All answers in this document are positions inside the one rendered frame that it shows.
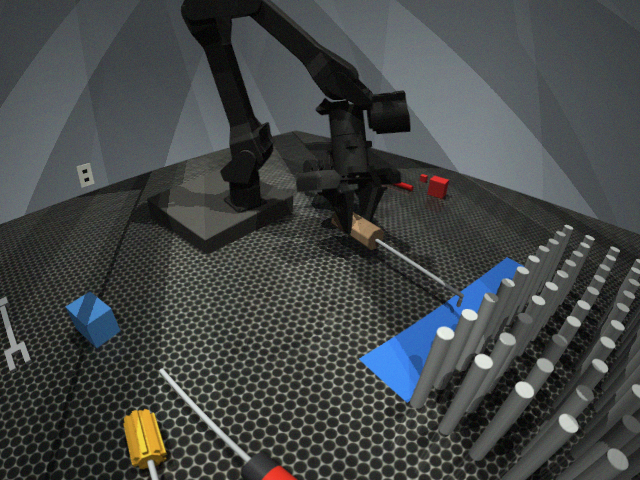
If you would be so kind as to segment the red cube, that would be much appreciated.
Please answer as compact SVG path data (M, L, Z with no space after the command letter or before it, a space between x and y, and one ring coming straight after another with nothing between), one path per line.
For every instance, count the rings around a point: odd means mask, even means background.
M446 191L449 184L448 179L433 176L429 181L430 184L427 192L428 195L441 199L447 195Z

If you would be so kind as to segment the red-handled screwdriver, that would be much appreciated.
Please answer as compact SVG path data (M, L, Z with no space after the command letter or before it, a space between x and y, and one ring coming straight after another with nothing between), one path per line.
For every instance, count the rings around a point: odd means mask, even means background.
M203 421L246 462L246 465L241 471L241 476L244 480L297 480L265 452L259 452L252 458L249 457L248 454L236 445L231 438L229 438L206 414L203 413L203 411L185 392L183 392L182 388L174 382L164 369L160 369L159 372L184 399L184 401L188 403L194 412L197 413L200 418L202 418Z
M406 183L402 183L401 184L392 184L394 186L400 187L402 189L408 190L408 191L413 191L414 187L412 185L406 184Z

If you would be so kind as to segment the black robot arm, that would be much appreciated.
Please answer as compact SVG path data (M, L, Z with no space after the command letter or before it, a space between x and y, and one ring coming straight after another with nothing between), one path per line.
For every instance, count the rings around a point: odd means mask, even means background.
M276 141L269 122L259 123L253 113L231 44L231 19L250 16L305 65L328 98L346 99L324 98L315 109L329 114L331 138L365 134L363 110L376 134L410 132L404 90L373 94L351 63L319 44L271 0L184 0L181 13L204 48L229 121L232 160L220 172L230 189L223 200L237 213L267 203L260 196L258 170L271 157Z

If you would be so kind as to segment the blue cube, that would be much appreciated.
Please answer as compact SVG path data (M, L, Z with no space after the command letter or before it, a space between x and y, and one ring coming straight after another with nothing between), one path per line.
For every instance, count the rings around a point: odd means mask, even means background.
M112 308L91 292L70 303L66 309L76 329L96 348L120 332Z

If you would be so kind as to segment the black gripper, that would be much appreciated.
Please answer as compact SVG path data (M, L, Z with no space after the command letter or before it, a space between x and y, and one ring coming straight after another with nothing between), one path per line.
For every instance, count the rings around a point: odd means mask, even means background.
M296 188L297 191L322 189L318 195L331 203L344 232L351 233L354 194L359 197L361 217L371 222L387 189L382 184L401 184L401 175L395 168L375 170L375 166L369 166L367 148L372 147L372 141L366 141L365 134L331 139L327 151L333 151L334 169L300 173ZM348 175L349 178L345 178ZM358 189L348 190L348 185L352 184L357 184Z

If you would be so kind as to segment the brown-handled metal rod tool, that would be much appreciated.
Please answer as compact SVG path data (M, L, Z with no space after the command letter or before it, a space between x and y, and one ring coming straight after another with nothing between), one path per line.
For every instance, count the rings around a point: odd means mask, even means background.
M341 231L344 232L344 230L343 230L343 228L341 226L341 223L340 223L340 221L339 221L339 219L337 217L336 212L334 212L333 215L332 215L331 223L335 227L337 227L338 229L340 229ZM464 294L462 294L460 291L454 289L451 285L449 285L449 284L445 283L444 281L442 281L436 275L431 274L429 271L427 271L426 269L422 268L419 264L415 263L410 258L408 259L404 255L402 255L399 252L397 252L397 250L393 249L392 247L390 247L387 244L385 244L384 242L382 242L383 241L384 232L381 230L381 228L379 228L376 225L372 224L370 221L366 220L365 218L363 218L360 215L358 215L358 214L353 212L353 221L352 221L351 233L346 233L346 234L349 235L350 237L352 237L353 239L355 239L356 241L358 241L359 243L361 243L362 245L364 245L365 247L367 247L370 250L373 250L373 249L377 248L379 245L381 245L384 248L386 248L387 250L389 250L390 252L394 253L400 259L407 261L408 263L410 263L410 265L414 266L415 268L420 270L422 273L424 273L425 275L431 277L437 283L441 284L441 286L443 285L448 290L450 290L452 293L455 293L457 296L459 296L460 298L457 301L456 305L457 305L457 307L461 306L462 300L464 298Z

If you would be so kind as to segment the blue tape strip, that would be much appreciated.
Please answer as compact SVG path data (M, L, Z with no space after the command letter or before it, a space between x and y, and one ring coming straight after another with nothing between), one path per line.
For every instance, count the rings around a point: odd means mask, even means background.
M460 298L456 295L359 360L406 403L409 402L438 329L446 326L455 331L461 312L470 309L478 313L484 295L497 294L502 279L512 281L520 266L505 258L461 291L464 298L460 307L456 305Z

